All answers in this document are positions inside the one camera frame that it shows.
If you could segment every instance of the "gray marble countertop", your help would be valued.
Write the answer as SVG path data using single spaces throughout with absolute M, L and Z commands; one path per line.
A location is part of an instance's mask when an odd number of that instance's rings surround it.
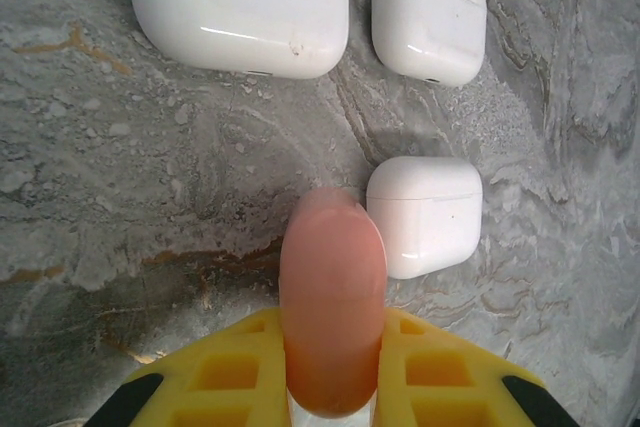
M 531 370 L 581 425 L 622 427 L 640 392 L 640 0 L 487 0 L 460 89 L 386 70 L 370 0 L 351 1 L 340 64 L 291 81 L 164 58 L 130 0 L 0 0 L 0 425 L 86 417 L 141 362 L 274 305 L 296 199 L 362 196 L 411 154 L 479 169 L 483 232 L 389 304 Z

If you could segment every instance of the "white earbuds case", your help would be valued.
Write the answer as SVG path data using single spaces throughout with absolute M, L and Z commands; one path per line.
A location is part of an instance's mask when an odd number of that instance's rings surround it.
M 467 260 L 480 240 L 482 181 L 456 158 L 396 157 L 374 171 L 367 212 L 390 277 L 411 279 Z
M 309 79 L 347 45 L 349 0 L 132 1 L 158 50 L 194 67 Z
M 394 72 L 456 87 L 482 66 L 486 0 L 371 0 L 373 44 Z

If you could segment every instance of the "airpods case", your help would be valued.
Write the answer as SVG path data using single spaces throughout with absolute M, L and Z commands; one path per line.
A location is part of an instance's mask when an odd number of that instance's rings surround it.
M 473 254 L 480 240 L 482 181 L 461 159 L 396 157 L 371 176 L 367 212 L 382 236 L 388 275 L 411 279 Z
M 349 0 L 132 0 L 149 40 L 204 69 L 319 77 L 340 60 Z
M 482 66 L 486 0 L 371 0 L 373 44 L 398 74 L 460 86 Z

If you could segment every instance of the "marble surface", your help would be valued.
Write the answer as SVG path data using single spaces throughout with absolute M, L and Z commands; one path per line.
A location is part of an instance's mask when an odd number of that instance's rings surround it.
M 314 81 L 172 62 L 130 0 L 0 0 L 0 425 L 89 416 L 141 362 L 274 305 L 296 199 L 362 196 L 411 154 L 477 166 L 483 233 L 388 303 L 621 427 L 640 392 L 639 2 L 488 0 L 484 66 L 447 89 L 377 61 L 370 0 Z

